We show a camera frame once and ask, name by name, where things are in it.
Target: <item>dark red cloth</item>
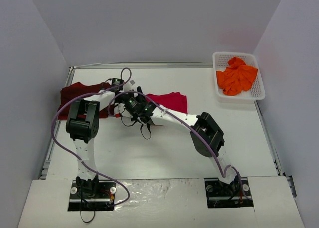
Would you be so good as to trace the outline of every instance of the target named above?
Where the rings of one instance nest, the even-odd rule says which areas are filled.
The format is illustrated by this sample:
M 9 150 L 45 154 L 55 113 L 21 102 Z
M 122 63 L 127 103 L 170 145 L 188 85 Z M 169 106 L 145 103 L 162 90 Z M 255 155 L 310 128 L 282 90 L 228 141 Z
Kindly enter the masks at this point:
M 80 96 L 85 93 L 90 92 L 99 92 L 101 88 L 109 88 L 109 83 L 100 83 L 92 86 L 83 85 L 80 82 L 74 83 L 71 86 L 64 87 L 61 90 L 61 105 L 59 110 L 64 104 L 68 101 L 72 100 L 73 98 Z M 148 94 L 147 96 L 150 97 L 154 102 L 157 102 L 169 109 L 187 113 L 187 97 L 181 95 L 179 92 L 172 92 L 166 95 L 152 95 Z M 61 114 L 59 115 L 59 120 L 66 120 L 68 118 L 70 106 L 66 107 Z M 103 109 L 100 111 L 100 118 L 106 118 L 108 116 L 107 109 Z

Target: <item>white basket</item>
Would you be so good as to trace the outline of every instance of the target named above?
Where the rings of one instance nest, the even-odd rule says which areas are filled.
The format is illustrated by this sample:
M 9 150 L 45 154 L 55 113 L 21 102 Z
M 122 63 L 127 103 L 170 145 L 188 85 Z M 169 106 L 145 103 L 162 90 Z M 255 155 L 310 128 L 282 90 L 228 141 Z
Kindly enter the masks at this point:
M 223 93 L 223 90 L 218 87 L 216 71 L 225 71 L 228 65 L 228 61 L 233 57 L 239 57 L 245 61 L 249 66 L 253 66 L 258 69 L 256 80 L 249 91 L 242 91 L 236 96 L 227 96 Z M 260 70 L 256 58 L 247 53 L 238 52 L 215 52 L 213 54 L 213 71 L 215 81 L 215 91 L 218 96 L 218 100 L 221 102 L 234 102 L 234 103 L 252 103 L 256 100 L 262 100 L 265 98 L 265 89 L 263 80 L 261 79 Z

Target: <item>gray wall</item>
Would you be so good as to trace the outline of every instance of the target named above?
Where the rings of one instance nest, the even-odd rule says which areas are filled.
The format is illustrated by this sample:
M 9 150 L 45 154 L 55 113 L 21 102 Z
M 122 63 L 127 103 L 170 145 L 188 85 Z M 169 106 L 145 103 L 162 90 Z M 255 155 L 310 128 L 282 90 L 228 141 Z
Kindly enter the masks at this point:
M 32 0 L 0 0 L 0 223 L 17 227 L 67 66 Z
M 307 228 L 319 224 L 319 0 L 282 0 L 254 54 L 259 102 Z
M 33 0 L 68 65 L 252 53 L 280 0 Z

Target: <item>white panel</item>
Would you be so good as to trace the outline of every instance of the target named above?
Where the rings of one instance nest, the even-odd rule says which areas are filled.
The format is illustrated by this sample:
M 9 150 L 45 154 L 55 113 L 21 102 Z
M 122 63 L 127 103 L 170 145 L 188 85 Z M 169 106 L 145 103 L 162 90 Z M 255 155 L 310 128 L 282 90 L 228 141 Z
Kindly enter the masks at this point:
M 1 227 L 17 227 L 39 176 L 68 68 L 32 0 L 0 0 Z
M 280 0 L 33 0 L 68 64 L 252 53 Z
M 96 212 L 89 224 L 68 212 L 71 181 L 33 181 L 19 228 L 256 228 L 253 207 L 208 209 L 204 179 L 128 180 L 128 202 L 112 212 Z M 116 200 L 127 196 L 117 186 Z M 92 213 L 83 213 L 84 219 Z
M 303 228 L 286 177 L 249 177 L 259 228 Z
M 277 174 L 255 105 L 216 101 L 212 69 L 148 68 L 132 73 L 145 94 L 181 92 L 187 96 L 190 114 L 210 113 L 224 131 L 226 152 L 241 175 Z M 120 69 L 76 70 L 73 82 L 92 85 L 119 75 Z M 125 127 L 117 118 L 100 119 L 94 144 L 97 169 L 117 179 L 217 177 L 219 171 L 195 150 L 188 132 L 167 127 L 151 127 L 151 131 L 151 139 L 144 140 L 138 125 Z M 57 139 L 75 150 L 65 122 Z M 47 179 L 74 179 L 76 174 L 76 159 L 55 146 Z
M 266 90 L 259 105 L 306 227 L 319 224 L 318 11 L 318 0 L 282 0 L 254 53 Z

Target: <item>folded cloth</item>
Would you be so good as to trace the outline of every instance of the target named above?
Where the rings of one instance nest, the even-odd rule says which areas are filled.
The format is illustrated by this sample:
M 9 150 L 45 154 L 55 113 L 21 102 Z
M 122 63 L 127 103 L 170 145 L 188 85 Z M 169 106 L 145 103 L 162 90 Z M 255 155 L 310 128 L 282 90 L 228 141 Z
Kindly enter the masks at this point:
M 228 96 L 235 96 L 241 91 L 248 91 L 257 76 L 258 69 L 246 65 L 239 57 L 228 61 L 229 67 L 225 71 L 217 71 L 217 84 Z
M 61 105 L 59 110 L 62 106 L 64 106 L 68 101 L 72 100 L 73 98 L 83 95 L 85 93 L 90 92 L 99 92 L 102 88 L 109 88 L 109 83 L 100 83 L 92 86 L 85 86 L 80 82 L 74 83 L 71 86 L 64 87 L 61 90 Z M 169 109 L 187 113 L 187 97 L 181 95 L 179 92 L 172 92 L 166 95 L 152 95 L 148 94 L 147 96 L 150 97 L 154 102 L 159 103 Z M 113 113 L 114 106 L 110 108 L 111 113 Z M 70 106 L 66 107 L 59 115 L 59 120 L 66 120 L 68 118 Z M 108 116 L 107 109 L 103 109 L 100 111 L 100 118 L 106 118 Z

